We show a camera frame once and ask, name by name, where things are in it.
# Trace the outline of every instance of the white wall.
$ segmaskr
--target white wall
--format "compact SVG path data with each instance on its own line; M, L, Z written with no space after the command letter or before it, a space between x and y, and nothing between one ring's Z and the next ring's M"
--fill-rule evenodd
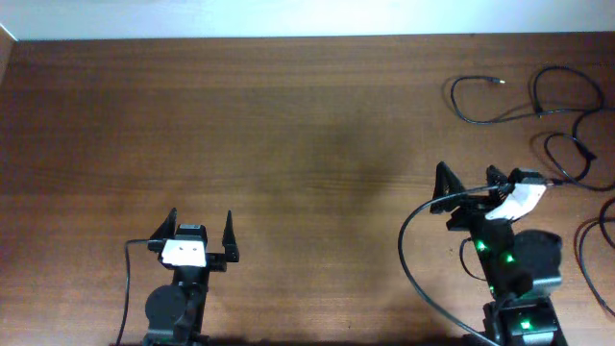
M615 31L615 0L0 0L17 39Z

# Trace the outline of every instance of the green light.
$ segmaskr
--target green light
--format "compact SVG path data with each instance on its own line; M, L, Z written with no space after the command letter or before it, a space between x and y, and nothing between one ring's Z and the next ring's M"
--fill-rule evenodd
M531 329L531 323L529 322L529 320L521 321L521 328L525 330Z
M479 240L479 241L477 241L477 250L479 252L482 252L482 251L485 251L485 250L488 250L488 249L487 249L487 246L482 241Z

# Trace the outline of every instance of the wooden tabletop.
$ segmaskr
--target wooden tabletop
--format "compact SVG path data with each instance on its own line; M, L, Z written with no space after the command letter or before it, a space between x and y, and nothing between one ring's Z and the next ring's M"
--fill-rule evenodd
M496 35L18 42L0 88L0 338L5 345L108 345L124 299L123 243L147 238L173 207L204 224L220 251L227 210L241 262L212 274L204 333L247 340L421 340L463 331L424 303L396 249L407 215L431 198L445 161L466 186L495 164L553 176L546 132L573 114L498 125L462 122L527 107L528 80L545 64L586 72L615 105L615 35ZM546 76L541 96L583 104L583 81ZM615 171L615 117L579 129L599 155L588 178ZM556 155L578 169L571 143ZM553 302L570 345L611 345L615 323L580 275L574 234L613 193L549 190L515 231L564 240ZM410 225L410 269L436 302L482 330L486 284L457 257L467 234L447 215ZM595 231L586 260L615 302L615 253ZM131 249L124 340L147 329L144 304L171 272ZM480 267L472 248L470 268Z

